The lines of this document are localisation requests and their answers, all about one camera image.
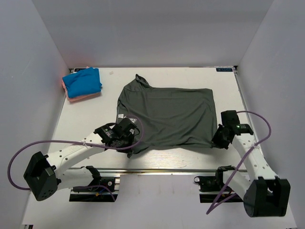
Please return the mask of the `dark grey t-shirt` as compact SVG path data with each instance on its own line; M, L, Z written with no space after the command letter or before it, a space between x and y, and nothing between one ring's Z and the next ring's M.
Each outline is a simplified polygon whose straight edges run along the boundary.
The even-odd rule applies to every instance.
M140 119L138 154L170 147L210 148L217 130L213 91L207 88L156 88L136 75L118 98L117 116Z

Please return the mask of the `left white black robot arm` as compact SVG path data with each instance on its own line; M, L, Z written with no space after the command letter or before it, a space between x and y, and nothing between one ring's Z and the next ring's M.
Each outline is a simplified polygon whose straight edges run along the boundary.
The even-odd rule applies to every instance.
M112 193L114 183L101 177L98 169L93 166L74 169L73 166L107 149L131 155L137 145L134 139L140 133L139 123L135 117L125 117L119 123L98 127L66 148L46 155L35 153L23 177L36 200L46 200L65 188Z

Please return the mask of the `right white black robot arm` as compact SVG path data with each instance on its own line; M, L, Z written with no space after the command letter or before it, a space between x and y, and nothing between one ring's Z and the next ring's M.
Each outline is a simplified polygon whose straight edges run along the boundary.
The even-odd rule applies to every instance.
M232 145L241 160L237 166L219 167L215 173L215 184L220 189L207 213L221 204L222 193L230 188L240 197L248 216L283 217L286 215L291 186L281 179L268 165L259 145L267 140L255 141L254 132L248 124L242 124L238 111L221 112L219 125L212 145L228 149Z

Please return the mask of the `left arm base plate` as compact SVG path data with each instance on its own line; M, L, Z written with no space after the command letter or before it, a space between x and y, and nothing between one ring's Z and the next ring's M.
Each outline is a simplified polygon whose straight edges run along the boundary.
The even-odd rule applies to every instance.
M73 188L70 192L70 202L113 203L119 194L120 177L102 176L100 180L90 183L87 188Z

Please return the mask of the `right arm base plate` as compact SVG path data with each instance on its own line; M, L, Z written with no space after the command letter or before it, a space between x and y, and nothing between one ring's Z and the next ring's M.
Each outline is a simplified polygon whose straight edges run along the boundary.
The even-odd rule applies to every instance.
M194 178L194 183L200 186L200 203L212 203L214 198L217 196L217 192L219 192L224 186L223 173L233 170L235 170L235 167L233 166L218 167L215 172L215 175L213 176L196 176ZM237 194L235 194L230 187L227 187L216 203L219 203L220 201L226 199L229 196L233 197L227 200L226 202L243 202L243 200Z

